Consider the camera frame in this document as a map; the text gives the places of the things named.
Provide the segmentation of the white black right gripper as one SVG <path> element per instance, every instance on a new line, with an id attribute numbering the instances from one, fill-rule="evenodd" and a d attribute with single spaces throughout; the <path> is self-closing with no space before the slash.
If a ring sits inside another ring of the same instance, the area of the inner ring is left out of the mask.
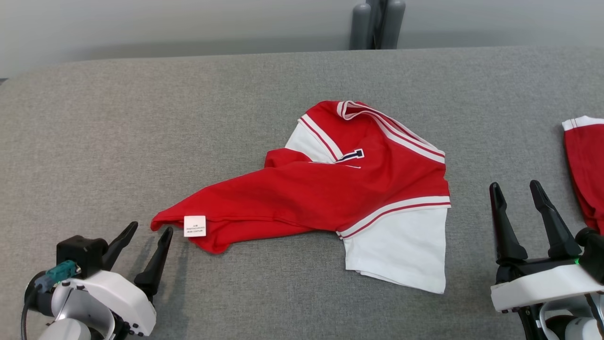
<path id="1" fill-rule="evenodd" d="M 526 260 L 527 251 L 511 226 L 501 187 L 496 182 L 489 186 L 499 265 L 495 284 L 490 287 L 490 298 L 498 312 L 603 291 L 603 284 L 579 264 L 582 249 L 541 183 L 531 180 L 530 191 L 546 231 L 549 258 Z"/>

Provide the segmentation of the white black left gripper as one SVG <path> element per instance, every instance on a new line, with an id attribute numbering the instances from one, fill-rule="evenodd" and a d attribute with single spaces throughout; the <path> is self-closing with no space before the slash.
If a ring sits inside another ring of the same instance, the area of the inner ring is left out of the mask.
<path id="1" fill-rule="evenodd" d="M 158 293 L 173 227 L 164 230 L 157 249 L 134 284 L 110 272 L 122 250 L 130 244 L 138 222 L 131 222 L 103 254 L 103 269 L 86 279 L 69 278 L 58 284 L 51 299 L 52 338 L 147 337 L 156 323 L 153 298 Z"/>

